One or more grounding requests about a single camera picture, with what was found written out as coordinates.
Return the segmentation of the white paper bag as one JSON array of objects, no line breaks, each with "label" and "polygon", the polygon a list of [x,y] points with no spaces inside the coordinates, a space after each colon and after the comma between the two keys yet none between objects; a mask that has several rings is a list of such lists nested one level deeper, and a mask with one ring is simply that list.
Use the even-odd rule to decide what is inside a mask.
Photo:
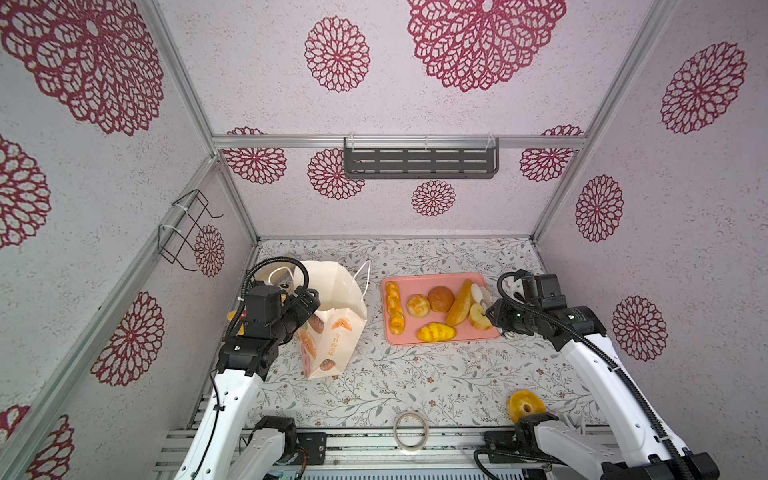
[{"label": "white paper bag", "polygon": [[365,294],[370,284],[371,262],[363,262],[354,274],[334,261],[305,261],[303,265],[307,274],[282,262],[268,275],[268,282],[289,279],[297,291],[305,279],[309,280],[309,287],[318,292],[321,305],[294,334],[304,375],[309,379],[339,375],[352,358],[367,323]]}]

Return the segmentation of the steel tongs cream tips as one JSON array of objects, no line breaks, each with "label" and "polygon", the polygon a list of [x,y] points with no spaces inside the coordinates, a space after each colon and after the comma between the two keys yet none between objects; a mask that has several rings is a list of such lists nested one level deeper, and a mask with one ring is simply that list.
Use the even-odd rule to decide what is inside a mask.
[{"label": "steel tongs cream tips", "polygon": [[484,310],[488,310],[492,307],[493,300],[489,290],[486,287],[473,283],[471,285],[471,295],[474,302]]}]

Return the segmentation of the orange fake baguette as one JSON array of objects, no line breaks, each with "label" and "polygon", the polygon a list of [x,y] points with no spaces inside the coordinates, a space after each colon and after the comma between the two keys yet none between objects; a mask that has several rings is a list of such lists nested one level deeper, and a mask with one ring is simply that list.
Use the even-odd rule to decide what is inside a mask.
[{"label": "orange fake baguette", "polygon": [[467,319],[471,306],[474,303],[474,297],[472,296],[473,285],[474,283],[471,280],[463,282],[459,294],[456,296],[446,316],[446,325],[456,327]]}]

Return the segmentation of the round orange fake bun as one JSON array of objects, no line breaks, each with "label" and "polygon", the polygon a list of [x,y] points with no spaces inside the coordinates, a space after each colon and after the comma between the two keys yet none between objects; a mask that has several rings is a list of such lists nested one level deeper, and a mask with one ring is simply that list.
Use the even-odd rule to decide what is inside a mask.
[{"label": "round orange fake bun", "polygon": [[448,313],[455,302],[455,295],[446,286],[436,286],[428,292],[427,300],[433,312]]}]

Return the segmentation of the long twisted fake bread stick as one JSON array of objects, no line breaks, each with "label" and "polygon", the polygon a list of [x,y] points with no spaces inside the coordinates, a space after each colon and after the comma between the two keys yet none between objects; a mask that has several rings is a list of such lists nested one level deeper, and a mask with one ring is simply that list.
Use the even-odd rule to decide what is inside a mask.
[{"label": "long twisted fake bread stick", "polygon": [[386,307],[389,315],[389,330],[393,335],[401,335],[405,330],[405,316],[402,310],[402,302],[399,286],[394,281],[385,285]]}]

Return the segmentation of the yellow fake croissant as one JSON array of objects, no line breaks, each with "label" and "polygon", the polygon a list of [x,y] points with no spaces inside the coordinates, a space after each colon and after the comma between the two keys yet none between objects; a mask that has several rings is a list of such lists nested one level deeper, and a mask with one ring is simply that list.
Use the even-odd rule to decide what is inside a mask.
[{"label": "yellow fake croissant", "polygon": [[433,322],[418,330],[417,339],[426,343],[440,343],[451,341],[456,335],[457,330],[454,327]]}]

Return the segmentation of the small round glazed bun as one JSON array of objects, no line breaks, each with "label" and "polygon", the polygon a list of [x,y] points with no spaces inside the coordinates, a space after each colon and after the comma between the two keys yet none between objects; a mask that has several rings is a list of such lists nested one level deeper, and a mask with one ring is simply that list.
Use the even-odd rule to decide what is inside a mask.
[{"label": "small round glazed bun", "polygon": [[413,318],[425,318],[431,313],[429,299],[419,294],[413,295],[407,300],[406,308],[409,315]]}]

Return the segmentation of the yellow ring-shaped fake bread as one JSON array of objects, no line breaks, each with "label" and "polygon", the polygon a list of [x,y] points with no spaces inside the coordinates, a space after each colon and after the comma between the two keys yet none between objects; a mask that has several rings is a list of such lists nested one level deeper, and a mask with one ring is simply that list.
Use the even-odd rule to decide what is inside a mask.
[{"label": "yellow ring-shaped fake bread", "polygon": [[470,325],[479,331],[487,331],[493,327],[489,318],[485,315],[485,309],[479,304],[474,303],[469,310]]}]

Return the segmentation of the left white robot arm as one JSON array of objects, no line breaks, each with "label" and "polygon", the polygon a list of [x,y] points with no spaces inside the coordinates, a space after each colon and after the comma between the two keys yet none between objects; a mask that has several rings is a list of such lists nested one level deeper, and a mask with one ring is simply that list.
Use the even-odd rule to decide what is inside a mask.
[{"label": "left white robot arm", "polygon": [[209,377],[211,400],[177,479],[261,479],[275,464],[297,455],[295,421],[267,416],[248,437],[237,460],[245,417],[263,386],[279,347],[290,341],[320,306],[316,290],[295,293],[257,285],[240,298]]}]

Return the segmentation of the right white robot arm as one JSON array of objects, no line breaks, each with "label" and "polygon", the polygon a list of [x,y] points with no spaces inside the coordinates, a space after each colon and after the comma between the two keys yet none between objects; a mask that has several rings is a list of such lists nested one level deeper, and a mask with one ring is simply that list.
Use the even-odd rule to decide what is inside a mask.
[{"label": "right white robot arm", "polygon": [[549,340],[584,382],[618,445],[617,450],[601,454],[585,435],[561,424],[557,415],[541,413],[516,423],[520,457],[560,463],[587,479],[719,478],[714,459],[706,452],[692,452],[652,407],[591,309],[542,311],[502,298],[485,314],[504,332],[539,334]]}]

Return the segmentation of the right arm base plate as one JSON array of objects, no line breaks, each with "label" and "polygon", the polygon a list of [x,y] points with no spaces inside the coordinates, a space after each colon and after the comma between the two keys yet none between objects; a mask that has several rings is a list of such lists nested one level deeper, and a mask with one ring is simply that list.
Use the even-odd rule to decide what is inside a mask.
[{"label": "right arm base plate", "polygon": [[485,447],[492,451],[488,455],[488,460],[492,464],[524,461],[518,452],[518,442],[514,429],[485,431],[483,441]]}]

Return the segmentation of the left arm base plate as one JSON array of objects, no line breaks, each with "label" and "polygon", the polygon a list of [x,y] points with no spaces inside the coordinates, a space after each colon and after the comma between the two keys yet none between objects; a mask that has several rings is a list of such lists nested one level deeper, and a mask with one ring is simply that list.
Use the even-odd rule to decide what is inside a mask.
[{"label": "left arm base plate", "polygon": [[307,466],[315,467],[325,464],[328,434],[325,432],[298,432],[297,448],[289,465],[301,467],[304,454],[308,454]]}]

